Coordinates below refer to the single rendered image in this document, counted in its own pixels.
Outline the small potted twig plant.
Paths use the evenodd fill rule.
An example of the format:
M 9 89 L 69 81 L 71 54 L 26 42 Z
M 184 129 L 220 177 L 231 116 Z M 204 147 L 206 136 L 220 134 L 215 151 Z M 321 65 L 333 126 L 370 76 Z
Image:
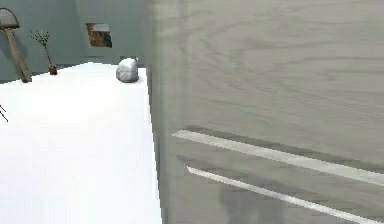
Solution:
M 49 66 L 48 66 L 49 74 L 57 75 L 58 74 L 57 66 L 52 63 L 52 59 L 48 50 L 48 41 L 50 39 L 50 33 L 47 31 L 36 31 L 36 32 L 30 31 L 29 36 L 43 47 L 46 58 L 49 63 Z

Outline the brown table lamp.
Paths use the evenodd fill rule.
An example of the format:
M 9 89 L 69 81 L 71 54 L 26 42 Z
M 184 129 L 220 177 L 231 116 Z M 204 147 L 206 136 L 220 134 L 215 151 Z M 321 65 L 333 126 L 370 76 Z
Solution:
M 29 83 L 32 81 L 32 77 L 14 34 L 14 30 L 19 27 L 20 23 L 15 14 L 6 7 L 0 7 L 0 31 L 7 37 L 10 53 L 16 66 L 20 70 L 21 81 L 23 83 Z

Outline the grey wooden cupboard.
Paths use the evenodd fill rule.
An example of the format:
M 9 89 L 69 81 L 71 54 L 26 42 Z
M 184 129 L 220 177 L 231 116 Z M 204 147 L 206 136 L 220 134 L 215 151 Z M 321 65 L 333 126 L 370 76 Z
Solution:
M 384 0 L 145 0 L 164 224 L 384 224 Z

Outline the grey round lump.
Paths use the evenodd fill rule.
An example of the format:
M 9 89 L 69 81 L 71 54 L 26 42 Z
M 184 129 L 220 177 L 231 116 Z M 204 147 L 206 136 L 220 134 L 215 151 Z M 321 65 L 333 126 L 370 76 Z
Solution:
M 116 69 L 116 78 L 123 83 L 134 83 L 139 80 L 138 59 L 123 59 Z

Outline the framed wall picture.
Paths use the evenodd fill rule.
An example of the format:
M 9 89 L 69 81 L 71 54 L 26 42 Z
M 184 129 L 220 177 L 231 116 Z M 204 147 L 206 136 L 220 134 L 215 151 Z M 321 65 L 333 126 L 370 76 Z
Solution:
M 105 23 L 87 23 L 89 43 L 93 47 L 112 47 L 109 25 Z

